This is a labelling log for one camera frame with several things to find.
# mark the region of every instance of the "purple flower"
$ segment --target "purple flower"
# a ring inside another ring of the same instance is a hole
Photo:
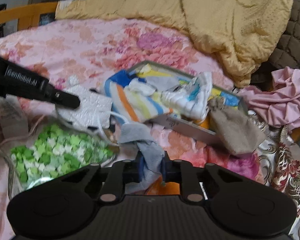
[[[155,49],[172,47],[174,42],[173,38],[167,38],[161,33],[147,32],[140,36],[137,45],[141,49]]]

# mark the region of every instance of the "quilted fabric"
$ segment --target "quilted fabric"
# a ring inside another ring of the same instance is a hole
[[[275,68],[300,68],[300,0],[293,0],[287,29],[268,60]]]

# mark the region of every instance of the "bed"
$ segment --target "bed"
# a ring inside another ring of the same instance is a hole
[[[211,71],[216,85],[228,90],[233,88],[233,82],[223,74],[214,55],[198,52],[189,38],[176,30],[136,19],[60,20],[38,27],[40,15],[53,13],[56,6],[57,3],[42,3],[0,12],[0,24],[18,19],[19,31],[0,39],[0,56],[49,78],[58,89],[67,87],[66,80],[74,74],[82,86],[98,89],[118,70],[143,60],[170,65],[193,75]],[[54,108],[51,104],[35,100],[20,98],[19,102],[30,124],[43,114],[51,114]],[[291,144],[286,140],[285,130],[272,131],[257,119],[256,122],[267,133],[268,140],[251,157],[243,160],[160,125],[150,128],[153,137],[171,159],[184,159],[200,167],[213,162],[283,192],[294,179],[290,188],[298,191],[300,184],[295,183],[295,179],[300,182],[300,155],[287,166],[276,165],[274,161],[280,156],[288,156],[288,151],[280,148],[287,149]],[[0,240],[10,239],[13,235],[5,214],[9,202],[7,176],[7,167],[0,158]],[[152,188],[148,193],[159,192]],[[294,197],[300,213],[300,196]],[[294,232],[297,238],[300,238],[299,224],[296,224]]]

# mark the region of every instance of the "blue stripe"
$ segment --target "blue stripe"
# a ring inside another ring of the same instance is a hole
[[[106,96],[110,97],[110,98],[112,98],[111,97],[111,92],[110,92],[110,84],[111,84],[111,82],[112,81],[110,79],[107,79],[106,82],[105,82],[105,86],[104,86],[105,87]],[[116,113],[120,114],[119,111],[117,110],[117,108],[114,106],[114,102],[112,102],[112,108],[111,109],[112,109],[113,112],[116,112]],[[124,124],[124,121],[121,118],[115,117],[115,119],[117,120],[117,122],[120,125]]]
[[[158,115],[163,114],[163,109],[162,107],[156,102],[154,101],[151,97],[146,97],[150,103],[152,103],[154,105],[154,107],[157,109]]]

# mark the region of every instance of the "box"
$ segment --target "box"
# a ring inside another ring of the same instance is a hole
[[[194,76],[184,73],[178,69],[174,69],[174,68],[172,68],[170,66],[166,66],[166,65],[161,65],[161,64],[158,64],[158,63],[155,63],[152,61],[140,62],[140,63],[134,65],[132,68],[128,69],[127,72],[129,74],[134,74],[136,72],[136,70],[140,70],[146,64],[150,64],[154,70],[173,74],[174,76],[177,76],[178,78],[182,78],[188,82],[192,78],[194,78]],[[238,97],[240,99],[239,105],[238,105],[238,110],[245,112],[245,114],[248,113],[248,108],[247,108],[245,102],[243,101],[243,98],[241,98],[227,90],[224,90],[218,86],[214,85],[213,87],[217,88],[219,90],[222,90],[225,93],[228,93],[228,94]],[[198,141],[202,141],[208,145],[212,145],[212,146],[222,146],[223,145],[223,143],[221,142],[221,140],[219,139],[219,137],[217,136],[217,134],[214,131],[202,128],[192,122],[188,122],[186,120],[179,119],[179,118],[173,116],[172,114],[159,115],[158,117],[151,119],[149,122],[160,124],[160,125],[164,126],[165,128],[172,129],[180,134],[191,137]]]

